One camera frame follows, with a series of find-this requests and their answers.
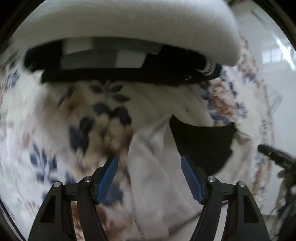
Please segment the floral bed blanket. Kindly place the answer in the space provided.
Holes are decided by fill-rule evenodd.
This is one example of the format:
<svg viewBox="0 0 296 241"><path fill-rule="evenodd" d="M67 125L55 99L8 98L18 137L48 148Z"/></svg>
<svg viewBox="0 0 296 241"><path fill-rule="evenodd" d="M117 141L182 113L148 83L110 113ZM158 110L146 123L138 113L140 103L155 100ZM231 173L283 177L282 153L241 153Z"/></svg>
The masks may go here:
<svg viewBox="0 0 296 241"><path fill-rule="evenodd" d="M27 70L24 56L13 48L1 56L1 201L12 226L27 240L55 182L78 182L116 155L118 170L97 214L110 240L142 240L127 169L135 130L125 93L139 82L42 83L43 72ZM219 77L196 84L229 87L236 66L222 66Z"/></svg>

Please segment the beige long-sleeve shirt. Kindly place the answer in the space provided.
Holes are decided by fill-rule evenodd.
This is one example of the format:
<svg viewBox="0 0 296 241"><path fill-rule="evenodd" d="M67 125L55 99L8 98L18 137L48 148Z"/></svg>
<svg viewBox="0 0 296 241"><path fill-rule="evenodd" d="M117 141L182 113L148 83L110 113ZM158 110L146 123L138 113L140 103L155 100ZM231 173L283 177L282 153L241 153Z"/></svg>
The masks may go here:
<svg viewBox="0 0 296 241"><path fill-rule="evenodd" d="M252 185L251 138L242 132L225 84L180 87L132 83L125 89L135 132L129 146L133 213L143 240L189 240L201 206L181 170L180 147L208 174Z"/></svg>

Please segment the white headboard panel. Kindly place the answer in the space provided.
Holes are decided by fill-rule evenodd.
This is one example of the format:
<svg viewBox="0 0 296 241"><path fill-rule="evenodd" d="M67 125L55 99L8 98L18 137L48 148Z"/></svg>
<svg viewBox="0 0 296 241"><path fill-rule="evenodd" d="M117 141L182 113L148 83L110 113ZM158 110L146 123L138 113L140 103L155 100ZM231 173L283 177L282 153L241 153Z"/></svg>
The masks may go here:
<svg viewBox="0 0 296 241"><path fill-rule="evenodd" d="M257 1L236 1L241 58L231 71L238 130L251 140L252 192L263 214L276 214L280 168L257 152L261 143L295 154L295 48Z"/></svg>

